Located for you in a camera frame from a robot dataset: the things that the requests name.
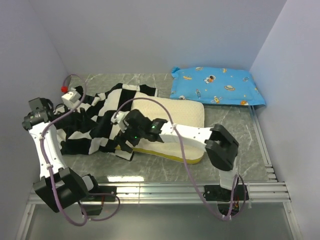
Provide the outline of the black white checkered pillowcase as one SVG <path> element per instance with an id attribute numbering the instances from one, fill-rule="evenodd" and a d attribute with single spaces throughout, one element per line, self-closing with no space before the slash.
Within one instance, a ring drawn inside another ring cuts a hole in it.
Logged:
<path id="1" fill-rule="evenodd" d="M 108 153 L 127 161 L 133 153 L 119 149 L 114 137 L 120 131 L 118 125 L 111 123 L 111 117 L 120 106 L 127 104 L 136 93 L 156 97 L 155 87 L 118 83 L 107 92 L 94 96 L 86 95 L 77 110 L 83 108 L 85 117 L 80 128 L 57 129 L 57 140 L 62 155 L 91 155 L 96 152 Z"/>

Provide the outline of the cream yellow pillow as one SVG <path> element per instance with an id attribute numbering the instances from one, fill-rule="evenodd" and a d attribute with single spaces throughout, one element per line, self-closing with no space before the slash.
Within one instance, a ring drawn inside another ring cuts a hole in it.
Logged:
<path id="1" fill-rule="evenodd" d="M 148 96 L 137 92 L 134 100 L 119 107 L 121 112 L 139 110 L 150 120 L 156 118 L 169 121 L 170 114 L 173 122 L 179 125 L 203 128 L 205 126 L 205 109 L 202 103 L 186 99 L 169 99 L 156 96 Z M 183 162 L 180 143 L 150 142 L 141 139 L 137 146 L 133 147 L 134 153 L 154 155 L 171 161 Z"/>

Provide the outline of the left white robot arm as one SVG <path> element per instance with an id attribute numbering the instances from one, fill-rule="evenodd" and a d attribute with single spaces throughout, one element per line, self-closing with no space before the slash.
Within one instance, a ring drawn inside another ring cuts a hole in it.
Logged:
<path id="1" fill-rule="evenodd" d="M 37 97 L 28 103 L 31 112 L 24 117 L 22 127 L 32 137 L 39 159 L 39 181 L 33 184 L 35 193 L 55 213 L 60 209 L 56 203 L 53 185 L 59 182 L 62 182 L 62 185 L 56 187 L 56 192 L 63 209 L 84 198 L 96 201 L 101 195 L 96 179 L 91 174 L 79 176 L 63 161 L 57 129 L 50 124 L 54 119 L 52 102 L 47 98 Z"/>

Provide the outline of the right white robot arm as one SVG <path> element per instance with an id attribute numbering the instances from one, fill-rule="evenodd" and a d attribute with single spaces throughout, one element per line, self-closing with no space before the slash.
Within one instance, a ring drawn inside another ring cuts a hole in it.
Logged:
<path id="1" fill-rule="evenodd" d="M 114 140 L 122 151 L 128 153 L 141 139 L 158 143 L 183 143 L 205 151 L 211 164 L 219 171 L 221 196 L 231 200 L 238 194 L 234 181 L 239 143 L 224 126 L 193 127 L 161 118 L 150 120 L 137 109 L 129 113 L 119 111 L 111 117 L 111 122 L 120 128 Z"/>

